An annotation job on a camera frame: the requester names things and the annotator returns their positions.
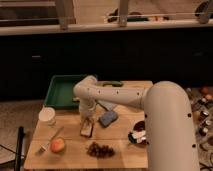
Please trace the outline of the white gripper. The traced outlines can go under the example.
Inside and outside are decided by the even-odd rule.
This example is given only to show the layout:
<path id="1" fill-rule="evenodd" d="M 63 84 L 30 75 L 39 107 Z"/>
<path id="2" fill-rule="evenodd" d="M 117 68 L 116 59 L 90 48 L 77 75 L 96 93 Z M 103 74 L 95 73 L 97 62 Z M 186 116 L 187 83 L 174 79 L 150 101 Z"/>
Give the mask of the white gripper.
<path id="1" fill-rule="evenodd" d="M 96 110 L 96 102 L 95 101 L 87 101 L 81 100 L 79 104 L 79 112 L 81 116 L 81 120 L 92 119 Z"/>

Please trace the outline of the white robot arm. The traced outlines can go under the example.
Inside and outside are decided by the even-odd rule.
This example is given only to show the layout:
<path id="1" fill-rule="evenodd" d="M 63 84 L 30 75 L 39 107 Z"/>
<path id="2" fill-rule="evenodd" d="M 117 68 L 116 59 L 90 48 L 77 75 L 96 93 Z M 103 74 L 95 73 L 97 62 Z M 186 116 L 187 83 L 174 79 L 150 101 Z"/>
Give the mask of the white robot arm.
<path id="1" fill-rule="evenodd" d="M 189 98 L 182 87 L 160 81 L 145 87 L 101 87 L 88 76 L 73 88 L 86 116 L 96 100 L 142 109 L 145 114 L 149 171 L 200 171 Z"/>

